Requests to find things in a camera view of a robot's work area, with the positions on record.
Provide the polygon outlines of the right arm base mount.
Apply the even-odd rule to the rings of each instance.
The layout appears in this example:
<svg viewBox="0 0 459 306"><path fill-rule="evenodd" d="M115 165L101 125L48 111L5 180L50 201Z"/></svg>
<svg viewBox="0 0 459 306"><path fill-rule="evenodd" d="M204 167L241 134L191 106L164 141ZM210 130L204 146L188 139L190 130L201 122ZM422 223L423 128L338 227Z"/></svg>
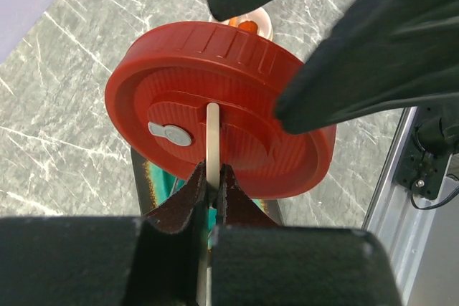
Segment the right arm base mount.
<svg viewBox="0 0 459 306"><path fill-rule="evenodd" d="M415 202L416 196L428 201L438 198L450 157L457 153L458 104L417 107L394 174L394 182L407 191L414 208L437 209L458 195L455 188L431 206L418 206Z"/></svg>

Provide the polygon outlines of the red fried chicken piece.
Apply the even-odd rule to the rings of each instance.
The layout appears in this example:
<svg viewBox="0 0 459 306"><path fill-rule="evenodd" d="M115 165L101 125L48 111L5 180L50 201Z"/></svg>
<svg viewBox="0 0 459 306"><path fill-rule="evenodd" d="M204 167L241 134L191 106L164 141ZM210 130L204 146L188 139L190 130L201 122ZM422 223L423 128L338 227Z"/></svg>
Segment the red fried chicken piece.
<svg viewBox="0 0 459 306"><path fill-rule="evenodd" d="M244 30L246 32L258 33L258 25L255 21L240 21L238 22L237 17L233 17L229 20L228 24L231 27L237 27L238 29Z"/></svg>

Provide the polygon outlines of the red round lid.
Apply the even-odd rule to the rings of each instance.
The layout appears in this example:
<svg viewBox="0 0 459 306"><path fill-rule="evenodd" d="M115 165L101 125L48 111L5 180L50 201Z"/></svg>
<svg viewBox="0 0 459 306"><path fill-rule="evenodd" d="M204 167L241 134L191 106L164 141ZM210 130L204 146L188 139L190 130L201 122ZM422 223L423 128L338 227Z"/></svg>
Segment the red round lid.
<svg viewBox="0 0 459 306"><path fill-rule="evenodd" d="M254 199L311 190L326 176L336 127L300 135L274 116L284 87L302 67L256 34L204 21L156 27L139 37L109 77L108 115L144 158L187 179L205 159L206 109L218 104L221 161Z"/></svg>

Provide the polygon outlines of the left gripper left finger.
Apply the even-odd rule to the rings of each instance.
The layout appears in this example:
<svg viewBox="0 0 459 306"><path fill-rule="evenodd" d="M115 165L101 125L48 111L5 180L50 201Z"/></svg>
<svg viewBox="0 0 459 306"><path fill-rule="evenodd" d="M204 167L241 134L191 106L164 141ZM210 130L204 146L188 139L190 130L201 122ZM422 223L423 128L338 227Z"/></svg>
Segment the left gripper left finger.
<svg viewBox="0 0 459 306"><path fill-rule="evenodd" d="M147 216L1 219L3 305L204 305L205 165Z"/></svg>

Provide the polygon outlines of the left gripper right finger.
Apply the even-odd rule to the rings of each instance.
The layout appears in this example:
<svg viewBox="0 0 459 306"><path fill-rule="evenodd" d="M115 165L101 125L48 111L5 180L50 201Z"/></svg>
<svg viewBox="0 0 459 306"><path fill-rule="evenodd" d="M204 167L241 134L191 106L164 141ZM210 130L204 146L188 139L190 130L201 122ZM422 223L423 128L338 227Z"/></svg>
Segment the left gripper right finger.
<svg viewBox="0 0 459 306"><path fill-rule="evenodd" d="M370 232L279 226L222 167L212 238L213 305L401 305Z"/></svg>

